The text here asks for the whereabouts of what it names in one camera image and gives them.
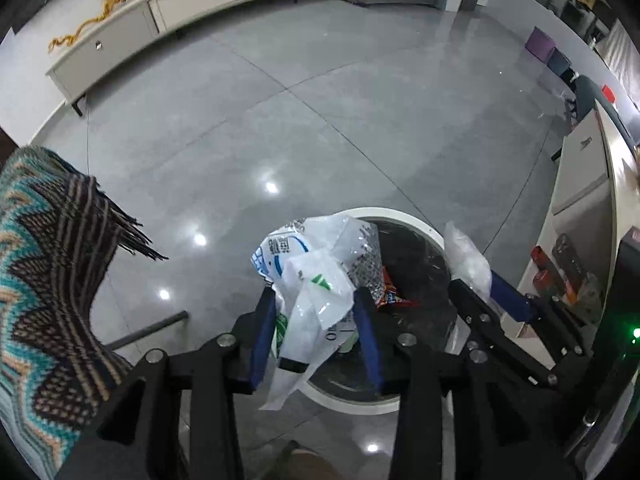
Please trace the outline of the red snack wrapper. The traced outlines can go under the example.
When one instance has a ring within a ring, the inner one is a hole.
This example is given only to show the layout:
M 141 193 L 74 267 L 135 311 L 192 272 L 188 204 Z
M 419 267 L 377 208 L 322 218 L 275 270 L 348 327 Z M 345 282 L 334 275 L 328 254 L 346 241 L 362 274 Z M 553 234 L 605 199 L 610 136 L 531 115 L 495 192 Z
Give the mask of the red snack wrapper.
M 393 284 L 390 274 L 386 271 L 386 267 L 382 267 L 384 289 L 383 295 L 376 303 L 376 308 L 379 311 L 389 311 L 392 309 L 411 309 L 419 307 L 419 304 L 415 301 L 401 298 L 398 295 L 397 288 Z

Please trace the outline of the grey stool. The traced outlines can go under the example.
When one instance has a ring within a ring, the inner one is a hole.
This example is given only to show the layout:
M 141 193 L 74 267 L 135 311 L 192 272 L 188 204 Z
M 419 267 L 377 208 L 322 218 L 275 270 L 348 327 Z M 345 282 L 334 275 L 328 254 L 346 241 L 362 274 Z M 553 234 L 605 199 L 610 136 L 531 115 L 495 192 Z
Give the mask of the grey stool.
M 574 74 L 570 59 L 557 48 L 554 48 L 550 54 L 547 67 L 552 73 L 559 77 L 562 77 L 564 74 L 573 77 Z

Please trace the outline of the grey white tv cabinet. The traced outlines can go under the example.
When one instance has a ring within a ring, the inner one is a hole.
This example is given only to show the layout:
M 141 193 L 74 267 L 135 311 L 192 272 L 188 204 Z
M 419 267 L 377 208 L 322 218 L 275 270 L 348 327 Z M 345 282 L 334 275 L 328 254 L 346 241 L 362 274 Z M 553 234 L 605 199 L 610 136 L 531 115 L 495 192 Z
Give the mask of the grey white tv cabinet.
M 47 71 L 63 104 L 75 108 L 95 84 L 163 36 L 217 12 L 255 0 L 115 0 L 90 20 Z

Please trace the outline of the white plastic bag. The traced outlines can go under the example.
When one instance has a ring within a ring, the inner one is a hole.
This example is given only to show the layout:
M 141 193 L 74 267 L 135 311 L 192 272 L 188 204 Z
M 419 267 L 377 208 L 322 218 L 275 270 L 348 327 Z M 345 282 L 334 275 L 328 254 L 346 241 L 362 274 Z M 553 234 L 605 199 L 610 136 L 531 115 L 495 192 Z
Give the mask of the white plastic bag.
M 375 224 L 348 214 L 288 222 L 252 255 L 276 294 L 277 358 L 264 411 L 279 411 L 330 356 L 357 333 L 354 293 L 383 297 L 383 266 Z

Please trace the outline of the clear plastic bag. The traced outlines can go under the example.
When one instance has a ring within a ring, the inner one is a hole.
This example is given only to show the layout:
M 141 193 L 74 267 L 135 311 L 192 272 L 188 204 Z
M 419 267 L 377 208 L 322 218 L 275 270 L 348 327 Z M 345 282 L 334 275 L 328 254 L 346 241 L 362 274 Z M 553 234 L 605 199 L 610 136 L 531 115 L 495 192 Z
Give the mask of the clear plastic bag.
M 489 262 L 452 221 L 445 226 L 444 247 L 451 278 L 464 281 L 480 298 L 487 300 L 492 283 Z

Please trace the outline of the zigzag patterned blanket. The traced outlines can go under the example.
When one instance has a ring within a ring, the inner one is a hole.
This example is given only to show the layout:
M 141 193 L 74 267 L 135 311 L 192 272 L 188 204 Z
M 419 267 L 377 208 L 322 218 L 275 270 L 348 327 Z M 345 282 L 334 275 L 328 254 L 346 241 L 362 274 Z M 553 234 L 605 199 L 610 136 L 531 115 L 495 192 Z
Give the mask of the zigzag patterned blanket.
M 117 249 L 161 255 L 140 224 L 58 156 L 19 148 L 1 169 L 1 427 L 52 479 L 130 364 L 90 312 Z

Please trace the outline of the beige coffee table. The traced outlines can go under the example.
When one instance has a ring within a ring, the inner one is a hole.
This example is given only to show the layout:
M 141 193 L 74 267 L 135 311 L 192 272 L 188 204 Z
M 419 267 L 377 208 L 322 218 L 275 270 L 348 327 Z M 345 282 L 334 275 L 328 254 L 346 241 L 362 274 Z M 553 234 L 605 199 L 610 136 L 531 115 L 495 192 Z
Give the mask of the beige coffee table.
M 607 290 L 620 241 L 639 222 L 636 159 L 604 107 L 597 104 L 563 140 L 536 245 L 551 255 L 559 236 L 567 235 L 586 270 Z

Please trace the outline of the white rimmed trash bin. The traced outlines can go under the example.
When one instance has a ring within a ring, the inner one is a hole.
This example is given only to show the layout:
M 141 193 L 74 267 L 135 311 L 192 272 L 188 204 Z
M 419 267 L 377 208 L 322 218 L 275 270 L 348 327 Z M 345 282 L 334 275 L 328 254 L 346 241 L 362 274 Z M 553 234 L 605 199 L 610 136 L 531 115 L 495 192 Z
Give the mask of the white rimmed trash bin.
M 410 333 L 436 350 L 458 353 L 469 330 L 447 297 L 450 273 L 442 234 L 395 209 L 360 207 L 345 214 L 378 228 L 382 266 L 398 296 L 381 307 L 394 333 Z M 399 408 L 398 396 L 382 396 L 368 381 L 359 344 L 344 356 L 331 356 L 300 392 L 328 410 L 347 415 L 383 415 Z

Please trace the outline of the purple stool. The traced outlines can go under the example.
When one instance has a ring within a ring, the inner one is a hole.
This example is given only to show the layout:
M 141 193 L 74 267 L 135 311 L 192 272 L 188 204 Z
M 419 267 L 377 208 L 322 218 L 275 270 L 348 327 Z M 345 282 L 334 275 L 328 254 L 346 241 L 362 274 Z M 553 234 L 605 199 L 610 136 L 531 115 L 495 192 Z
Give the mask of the purple stool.
M 555 50 L 555 41 L 535 27 L 525 43 L 525 49 L 541 63 L 547 64 Z

